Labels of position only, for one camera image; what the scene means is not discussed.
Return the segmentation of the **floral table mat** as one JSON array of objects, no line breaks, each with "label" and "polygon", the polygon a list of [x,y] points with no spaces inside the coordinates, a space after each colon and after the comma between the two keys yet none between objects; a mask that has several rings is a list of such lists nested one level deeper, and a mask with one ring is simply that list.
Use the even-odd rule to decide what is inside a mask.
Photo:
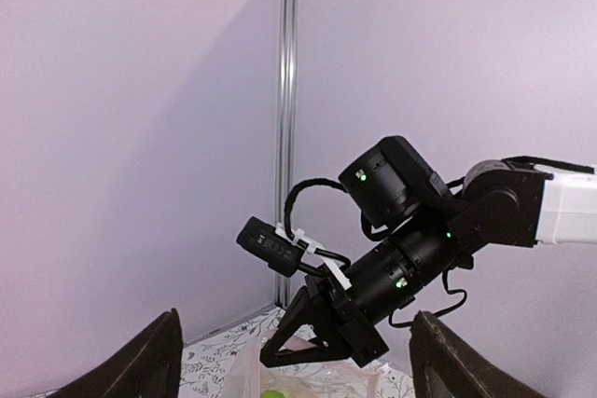
[{"label": "floral table mat", "polygon": [[222,397],[224,379],[239,350],[251,338],[273,330],[283,315],[278,308],[267,309],[184,348],[179,395]]}]

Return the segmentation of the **right aluminium frame post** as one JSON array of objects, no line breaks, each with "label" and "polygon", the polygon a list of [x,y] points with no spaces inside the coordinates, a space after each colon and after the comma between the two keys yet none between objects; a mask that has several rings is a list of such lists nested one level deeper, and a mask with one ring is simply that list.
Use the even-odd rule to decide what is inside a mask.
[{"label": "right aluminium frame post", "polygon": [[284,220],[284,204],[293,185],[299,0],[280,0],[279,75],[276,103],[274,222]]}]

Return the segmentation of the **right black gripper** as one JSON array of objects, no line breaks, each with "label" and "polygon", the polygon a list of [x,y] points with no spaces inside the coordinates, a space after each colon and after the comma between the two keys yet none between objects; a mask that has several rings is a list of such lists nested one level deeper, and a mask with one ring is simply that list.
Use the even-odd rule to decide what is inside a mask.
[{"label": "right black gripper", "polygon": [[259,360],[266,367],[282,367],[351,358],[366,366],[389,350],[376,329],[379,322],[411,327],[411,322],[395,322],[394,312],[436,278],[448,295],[462,298],[434,315],[457,310],[467,292],[449,287],[449,272],[472,266],[472,255],[443,222],[413,218],[346,269],[349,289],[337,280],[308,280],[263,344]]}]

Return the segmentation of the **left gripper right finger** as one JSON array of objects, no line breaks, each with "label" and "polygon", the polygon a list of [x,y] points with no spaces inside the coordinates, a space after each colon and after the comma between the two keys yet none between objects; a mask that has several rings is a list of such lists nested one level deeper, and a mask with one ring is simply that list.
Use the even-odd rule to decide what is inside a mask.
[{"label": "left gripper right finger", "polygon": [[416,314],[410,331],[410,365],[417,397],[543,397],[491,364],[428,311]]}]

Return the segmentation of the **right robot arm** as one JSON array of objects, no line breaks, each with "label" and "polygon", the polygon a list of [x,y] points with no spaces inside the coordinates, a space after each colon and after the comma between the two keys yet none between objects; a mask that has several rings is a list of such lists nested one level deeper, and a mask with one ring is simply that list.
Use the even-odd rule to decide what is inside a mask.
[{"label": "right robot arm", "polygon": [[596,240],[596,170],[546,158],[489,159],[445,182],[401,136],[389,136],[351,163],[337,180],[295,185],[300,192],[328,186],[348,194],[374,247],[352,264],[331,256],[309,270],[260,360],[267,367],[352,359],[366,366],[387,344],[377,331],[413,302],[431,281],[470,269],[490,244]]}]

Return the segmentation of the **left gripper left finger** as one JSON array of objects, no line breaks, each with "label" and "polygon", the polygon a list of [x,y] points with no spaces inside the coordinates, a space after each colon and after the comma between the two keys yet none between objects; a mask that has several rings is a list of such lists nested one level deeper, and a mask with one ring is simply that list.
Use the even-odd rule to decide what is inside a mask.
[{"label": "left gripper left finger", "polygon": [[177,310],[170,309],[109,359],[51,395],[59,398],[176,398],[181,363],[182,327]]}]

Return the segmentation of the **green toy lime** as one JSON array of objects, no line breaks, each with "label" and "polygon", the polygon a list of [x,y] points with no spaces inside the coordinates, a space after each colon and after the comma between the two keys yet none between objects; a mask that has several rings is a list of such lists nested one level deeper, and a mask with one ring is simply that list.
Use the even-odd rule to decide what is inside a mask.
[{"label": "green toy lime", "polygon": [[285,395],[281,391],[277,390],[265,390],[260,395],[260,398],[285,398]]}]

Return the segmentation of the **clear zip top bag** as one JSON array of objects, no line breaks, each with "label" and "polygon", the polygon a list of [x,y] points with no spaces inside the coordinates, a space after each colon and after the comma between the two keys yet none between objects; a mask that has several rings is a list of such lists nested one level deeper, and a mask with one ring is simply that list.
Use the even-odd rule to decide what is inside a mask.
[{"label": "clear zip top bag", "polygon": [[268,368],[260,350],[272,330],[251,338],[239,350],[227,373],[220,395],[227,398],[259,397],[265,390],[285,397],[413,397],[412,379],[389,364],[359,368],[353,361],[297,364]]}]

